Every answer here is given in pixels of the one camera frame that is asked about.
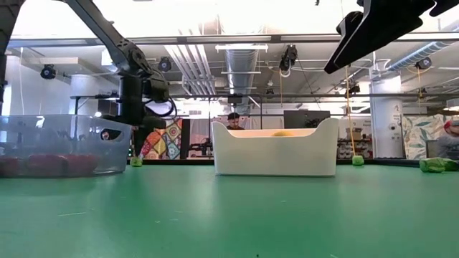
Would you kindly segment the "colourful patchwork quilt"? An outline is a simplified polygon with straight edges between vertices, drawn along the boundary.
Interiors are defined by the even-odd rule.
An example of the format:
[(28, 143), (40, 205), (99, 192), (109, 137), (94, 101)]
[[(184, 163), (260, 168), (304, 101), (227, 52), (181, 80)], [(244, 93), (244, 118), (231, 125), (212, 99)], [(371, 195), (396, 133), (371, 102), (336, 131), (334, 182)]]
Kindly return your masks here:
[(155, 129), (144, 141), (141, 149), (143, 160), (176, 160), (181, 151), (181, 118), (168, 120), (165, 129)]

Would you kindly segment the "blue striped ceiling duct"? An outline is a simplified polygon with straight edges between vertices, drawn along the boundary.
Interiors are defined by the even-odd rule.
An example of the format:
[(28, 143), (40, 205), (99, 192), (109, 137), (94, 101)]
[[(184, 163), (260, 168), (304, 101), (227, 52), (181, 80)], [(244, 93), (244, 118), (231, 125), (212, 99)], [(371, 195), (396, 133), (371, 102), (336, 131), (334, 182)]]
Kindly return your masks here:
[(449, 47), (450, 45), (454, 44), (455, 41), (434, 41), (427, 43), (420, 47), (419, 49), (416, 49), (415, 51), (405, 55), (404, 57), (394, 61), (390, 62), (386, 70), (393, 72), (397, 70), (401, 70), (404, 68), (409, 67), (410, 65), (415, 64), (416, 62), (421, 61), (424, 58), (429, 57), (430, 55), (439, 52), (440, 50)]

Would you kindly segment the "white round column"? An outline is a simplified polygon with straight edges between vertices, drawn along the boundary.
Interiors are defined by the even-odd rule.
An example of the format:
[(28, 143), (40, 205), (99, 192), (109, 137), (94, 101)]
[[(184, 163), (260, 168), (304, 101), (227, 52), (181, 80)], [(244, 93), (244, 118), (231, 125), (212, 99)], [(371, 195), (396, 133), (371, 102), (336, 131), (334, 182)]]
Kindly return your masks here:
[[(374, 78), (371, 94), (401, 93), (401, 77)], [(403, 158), (401, 127), (402, 100), (399, 97), (370, 97), (372, 145), (374, 158)]]

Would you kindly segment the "storage shelf with boxes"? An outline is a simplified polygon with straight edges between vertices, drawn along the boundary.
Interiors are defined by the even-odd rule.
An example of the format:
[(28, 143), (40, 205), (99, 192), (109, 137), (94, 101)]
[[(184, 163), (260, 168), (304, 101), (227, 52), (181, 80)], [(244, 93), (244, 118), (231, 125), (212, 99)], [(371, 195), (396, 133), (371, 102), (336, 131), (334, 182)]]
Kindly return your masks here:
[(337, 158), (352, 159), (354, 153), (364, 159), (373, 158), (372, 137), (370, 134), (362, 133), (362, 128), (346, 129), (344, 138), (338, 138)]

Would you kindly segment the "silver ventilation duct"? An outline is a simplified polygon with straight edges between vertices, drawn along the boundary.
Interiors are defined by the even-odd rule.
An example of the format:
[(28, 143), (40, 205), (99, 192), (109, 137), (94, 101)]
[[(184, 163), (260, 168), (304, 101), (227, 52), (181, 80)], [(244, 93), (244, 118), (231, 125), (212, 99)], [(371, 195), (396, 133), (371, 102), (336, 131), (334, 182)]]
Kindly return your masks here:
[(259, 51), (231, 49), (225, 51), (227, 80), (231, 94), (248, 94), (255, 76)]

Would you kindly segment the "green table mat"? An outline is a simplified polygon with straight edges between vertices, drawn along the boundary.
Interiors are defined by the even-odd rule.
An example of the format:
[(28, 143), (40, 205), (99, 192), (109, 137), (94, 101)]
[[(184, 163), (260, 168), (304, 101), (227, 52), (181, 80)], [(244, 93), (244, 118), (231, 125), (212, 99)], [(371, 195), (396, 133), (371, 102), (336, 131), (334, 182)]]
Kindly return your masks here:
[(459, 258), (459, 173), (3, 178), (0, 258)]

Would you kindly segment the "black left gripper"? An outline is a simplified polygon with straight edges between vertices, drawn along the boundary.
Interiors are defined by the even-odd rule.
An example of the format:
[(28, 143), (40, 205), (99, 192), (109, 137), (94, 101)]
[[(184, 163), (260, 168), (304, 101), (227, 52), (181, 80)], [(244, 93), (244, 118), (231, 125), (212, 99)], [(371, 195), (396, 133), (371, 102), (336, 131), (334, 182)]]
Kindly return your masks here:
[(137, 125), (133, 131), (133, 144), (138, 158), (148, 135), (155, 129), (166, 128), (166, 121), (162, 118), (143, 118), (142, 81), (138, 77), (122, 76), (120, 79), (120, 116), (124, 123)]

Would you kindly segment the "clear plastic basket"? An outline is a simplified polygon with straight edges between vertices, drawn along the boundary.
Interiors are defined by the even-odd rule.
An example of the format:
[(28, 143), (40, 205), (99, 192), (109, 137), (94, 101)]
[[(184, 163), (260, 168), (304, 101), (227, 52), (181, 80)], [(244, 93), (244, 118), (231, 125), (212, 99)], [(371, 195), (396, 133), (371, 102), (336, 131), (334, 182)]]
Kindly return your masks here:
[[(131, 140), (131, 126), (87, 115), (0, 116), (0, 157), (16, 157), (20, 172), (0, 178), (71, 178), (121, 173), (125, 170)], [(27, 159), (34, 154), (65, 157), (94, 155), (98, 166), (89, 175), (31, 176)]]

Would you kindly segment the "long ceiling light fixture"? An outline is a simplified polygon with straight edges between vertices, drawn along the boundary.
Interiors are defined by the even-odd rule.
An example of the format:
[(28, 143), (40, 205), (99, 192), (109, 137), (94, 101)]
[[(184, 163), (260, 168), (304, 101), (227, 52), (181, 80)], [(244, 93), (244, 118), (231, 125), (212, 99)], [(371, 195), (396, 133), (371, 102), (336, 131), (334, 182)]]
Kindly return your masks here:
[(266, 44), (218, 44), (215, 46), (217, 51), (220, 50), (262, 50), (267, 51), (269, 46)]

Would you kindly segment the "black vertical post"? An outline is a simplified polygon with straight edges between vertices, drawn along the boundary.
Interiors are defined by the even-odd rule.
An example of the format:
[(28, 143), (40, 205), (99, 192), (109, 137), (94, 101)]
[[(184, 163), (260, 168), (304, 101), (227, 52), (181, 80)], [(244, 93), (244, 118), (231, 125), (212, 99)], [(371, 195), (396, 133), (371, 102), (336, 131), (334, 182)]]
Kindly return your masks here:
[(190, 129), (191, 122), (190, 119), (182, 119), (181, 127), (181, 147), (180, 147), (180, 159), (186, 160), (189, 152), (190, 145)]

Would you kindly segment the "black monitor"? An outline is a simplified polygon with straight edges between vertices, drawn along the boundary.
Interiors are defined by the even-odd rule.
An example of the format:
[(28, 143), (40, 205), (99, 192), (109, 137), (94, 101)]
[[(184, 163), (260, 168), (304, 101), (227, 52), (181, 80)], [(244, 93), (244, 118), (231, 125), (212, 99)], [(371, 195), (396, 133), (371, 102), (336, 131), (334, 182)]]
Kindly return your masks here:
[(329, 111), (285, 110), (283, 112), (284, 128), (317, 128), (321, 121), (330, 117)]

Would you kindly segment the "person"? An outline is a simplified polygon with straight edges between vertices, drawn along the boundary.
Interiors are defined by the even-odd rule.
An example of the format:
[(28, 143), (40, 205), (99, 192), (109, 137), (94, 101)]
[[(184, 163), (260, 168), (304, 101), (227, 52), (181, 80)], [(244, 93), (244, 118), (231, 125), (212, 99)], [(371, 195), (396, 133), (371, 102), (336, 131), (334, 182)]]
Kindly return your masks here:
[(443, 129), (445, 134), (437, 140), (437, 155), (459, 161), (459, 120), (447, 121)]
[(228, 130), (244, 130), (244, 128), (240, 126), (240, 115), (238, 113), (230, 113), (227, 116), (227, 122)]

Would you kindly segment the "white plastic basket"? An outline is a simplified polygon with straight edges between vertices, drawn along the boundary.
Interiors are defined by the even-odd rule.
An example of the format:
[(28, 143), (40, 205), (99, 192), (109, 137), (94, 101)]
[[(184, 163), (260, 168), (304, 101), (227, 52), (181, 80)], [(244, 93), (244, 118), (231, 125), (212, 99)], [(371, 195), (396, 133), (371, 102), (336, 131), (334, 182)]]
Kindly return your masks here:
[(339, 120), (326, 118), (317, 128), (228, 130), (212, 123), (215, 171), (232, 176), (336, 175)]

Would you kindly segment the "leaf pattern cloth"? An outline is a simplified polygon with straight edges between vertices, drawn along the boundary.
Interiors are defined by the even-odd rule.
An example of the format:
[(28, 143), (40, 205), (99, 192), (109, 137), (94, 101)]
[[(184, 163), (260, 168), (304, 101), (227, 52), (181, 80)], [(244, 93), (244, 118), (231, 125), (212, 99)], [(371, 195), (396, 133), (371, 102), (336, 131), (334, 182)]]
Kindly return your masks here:
[(426, 141), (437, 140), (444, 135), (443, 126), (449, 120), (459, 120), (459, 115), (404, 115), (402, 132), (406, 159), (426, 158)]

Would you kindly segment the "grey overhead frame beam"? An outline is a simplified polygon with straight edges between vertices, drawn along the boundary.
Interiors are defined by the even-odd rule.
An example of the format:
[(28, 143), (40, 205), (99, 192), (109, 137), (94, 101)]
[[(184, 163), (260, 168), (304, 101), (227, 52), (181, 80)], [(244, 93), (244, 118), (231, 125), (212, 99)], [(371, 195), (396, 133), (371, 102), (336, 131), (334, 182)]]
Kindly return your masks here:
[[(280, 44), (280, 43), (337, 43), (341, 37), (337, 34), (238, 34), (238, 35), (203, 35), (178, 37), (136, 37), (131, 41), (140, 45), (157, 44)], [(398, 42), (456, 42), (459, 32), (416, 32), (397, 39)], [(12, 39), (8, 47), (85, 47), (98, 46), (99, 39)]]

